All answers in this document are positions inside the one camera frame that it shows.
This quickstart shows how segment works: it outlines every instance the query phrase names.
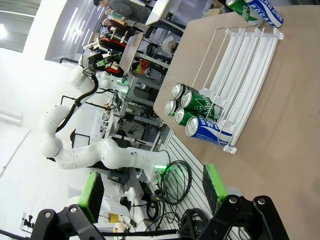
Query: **yellow object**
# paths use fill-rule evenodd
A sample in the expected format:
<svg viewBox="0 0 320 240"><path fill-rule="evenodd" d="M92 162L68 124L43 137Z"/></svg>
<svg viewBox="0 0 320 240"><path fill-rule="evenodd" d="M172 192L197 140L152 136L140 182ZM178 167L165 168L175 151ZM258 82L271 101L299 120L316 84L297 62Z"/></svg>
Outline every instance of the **yellow object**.
<svg viewBox="0 0 320 240"><path fill-rule="evenodd" d="M114 213L109 213L108 219L109 219L109 223L116 224L119 222L119 215Z"/></svg>
<svg viewBox="0 0 320 240"><path fill-rule="evenodd" d="M141 63L137 66L135 72L140 75L144 74L144 69L142 68Z"/></svg>

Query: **table surface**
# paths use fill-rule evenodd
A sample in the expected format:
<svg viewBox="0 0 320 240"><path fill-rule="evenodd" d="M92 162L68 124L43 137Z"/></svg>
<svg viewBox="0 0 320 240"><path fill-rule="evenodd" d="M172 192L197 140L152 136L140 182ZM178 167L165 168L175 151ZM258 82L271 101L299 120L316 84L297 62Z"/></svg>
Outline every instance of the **table surface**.
<svg viewBox="0 0 320 240"><path fill-rule="evenodd" d="M187 25L154 110L200 162L216 165L226 186L240 188L248 200L270 196L291 240L315 240L320 235L320 6L276 9L284 19L279 29L284 39L278 41L235 155L186 136L164 109L175 83L192 85L216 29L248 26L236 13ZM195 88L203 86L219 47L209 49Z"/></svg>
<svg viewBox="0 0 320 240"><path fill-rule="evenodd" d="M172 0L157 0L152 9L152 12L150 13L147 21L145 22L145 25L150 25L155 22L158 22L161 19L162 15L165 15L165 18L171 8L171 2Z"/></svg>
<svg viewBox="0 0 320 240"><path fill-rule="evenodd" d="M122 68L125 74L127 74L130 70L130 67L135 59L136 52L138 51L143 36L144 34L141 32L137 35L131 36L128 39L121 60L119 62L119 66L120 68Z"/></svg>

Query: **ceiling light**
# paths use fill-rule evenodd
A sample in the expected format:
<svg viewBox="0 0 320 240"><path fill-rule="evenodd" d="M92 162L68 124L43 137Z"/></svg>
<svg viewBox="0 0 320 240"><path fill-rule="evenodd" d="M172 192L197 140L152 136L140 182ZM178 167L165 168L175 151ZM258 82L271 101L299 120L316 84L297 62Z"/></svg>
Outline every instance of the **ceiling light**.
<svg viewBox="0 0 320 240"><path fill-rule="evenodd" d="M74 44L77 43L79 36L82 34L82 28L84 27L85 22L86 22L86 21L83 20L80 29L76 31L77 36L76 36L76 39L75 39L75 41L74 41Z"/></svg>
<svg viewBox="0 0 320 240"><path fill-rule="evenodd" d="M0 24L0 39L6 38L7 35L8 35L8 32L7 32L6 28L5 28L5 25Z"/></svg>
<svg viewBox="0 0 320 240"><path fill-rule="evenodd" d="M78 8L76 7L75 10L74 10L74 12L73 12L73 14L72 14L72 17L70 18L70 21L69 21L69 23L68 23L68 26L66 27L66 30L65 30L65 33L64 33L64 35L63 35L62 41L64 41L64 40L66 39L66 36L67 36L67 34L68 34L69 30L70 30L70 26L71 26L72 21L74 20L74 18L75 18L75 16L76 16L77 11L78 11Z"/></svg>
<svg viewBox="0 0 320 240"><path fill-rule="evenodd" d="M85 40L87 39L89 31L90 31L90 28L88 28L88 30L86 31L86 34L85 34L83 42L82 42L82 46L85 44Z"/></svg>
<svg viewBox="0 0 320 240"><path fill-rule="evenodd" d="M102 13L104 12L104 10L105 10L105 7L103 7L103 8L102 8L102 10L101 10L101 12L100 12L100 15L99 15L98 19L100 19L100 18L101 18L101 15L102 15Z"/></svg>
<svg viewBox="0 0 320 240"><path fill-rule="evenodd" d="M91 35L90 35L90 37L89 37L89 39L88 39L87 45L90 43L90 39L91 39L91 37L92 37L93 34L94 34L94 32L91 33Z"/></svg>

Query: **can lid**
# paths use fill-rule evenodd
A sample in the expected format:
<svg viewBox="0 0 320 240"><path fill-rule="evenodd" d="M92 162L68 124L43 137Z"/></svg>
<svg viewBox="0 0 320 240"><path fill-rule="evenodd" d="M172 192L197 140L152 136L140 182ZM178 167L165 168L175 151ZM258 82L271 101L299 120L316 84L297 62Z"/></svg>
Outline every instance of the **can lid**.
<svg viewBox="0 0 320 240"><path fill-rule="evenodd" d="M172 115L175 111L175 108L176 108L176 101L173 100L173 99L170 99L166 104L165 104L165 107L164 107L164 112L165 114L167 115Z"/></svg>
<svg viewBox="0 0 320 240"><path fill-rule="evenodd" d="M190 117L185 125L185 133L187 136L192 137L198 130L198 118L195 116Z"/></svg>
<svg viewBox="0 0 320 240"><path fill-rule="evenodd" d="M225 1L225 4L226 4L227 6L230 6L230 5L234 4L235 1L236 1L236 0L226 0L226 1Z"/></svg>
<svg viewBox="0 0 320 240"><path fill-rule="evenodd" d="M191 99L192 99L192 92L188 90L181 97L181 106L186 108L191 103Z"/></svg>
<svg viewBox="0 0 320 240"><path fill-rule="evenodd" d="M185 110L183 107L179 107L174 114L174 122L176 124L181 123L181 121L184 119L185 116Z"/></svg>
<svg viewBox="0 0 320 240"><path fill-rule="evenodd" d="M183 87L181 83L177 83L176 85L174 85L174 87L172 88L172 92L171 95L174 99L177 99L180 97L181 93L182 93Z"/></svg>

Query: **green can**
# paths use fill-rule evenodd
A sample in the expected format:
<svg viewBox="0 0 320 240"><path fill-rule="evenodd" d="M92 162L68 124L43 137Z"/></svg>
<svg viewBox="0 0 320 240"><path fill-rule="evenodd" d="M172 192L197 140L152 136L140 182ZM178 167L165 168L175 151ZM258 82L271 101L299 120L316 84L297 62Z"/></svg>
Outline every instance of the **green can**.
<svg viewBox="0 0 320 240"><path fill-rule="evenodd" d="M260 28L264 24L263 18L244 0L226 0L225 4L252 26Z"/></svg>
<svg viewBox="0 0 320 240"><path fill-rule="evenodd" d="M192 117L198 117L201 119L205 119L204 116L196 113L196 112L188 112L186 109L183 107L179 107L174 114L174 122L176 124L186 126L188 120ZM207 121L212 122L213 120L211 118L207 118Z"/></svg>
<svg viewBox="0 0 320 240"><path fill-rule="evenodd" d="M171 90L171 95L173 99L181 101L181 96L186 93L186 91L190 90L191 92L199 93L199 91L193 87L185 85L183 83L178 82Z"/></svg>
<svg viewBox="0 0 320 240"><path fill-rule="evenodd" d="M211 108L212 102L206 96L202 96L196 92L187 91L181 97L181 106L191 113L198 113L202 116L206 116ZM219 119L221 117L223 108L213 105L211 108L209 118Z"/></svg>
<svg viewBox="0 0 320 240"><path fill-rule="evenodd" d="M180 102L175 99L170 99L164 107L165 114L169 116L174 116L176 110L180 107Z"/></svg>

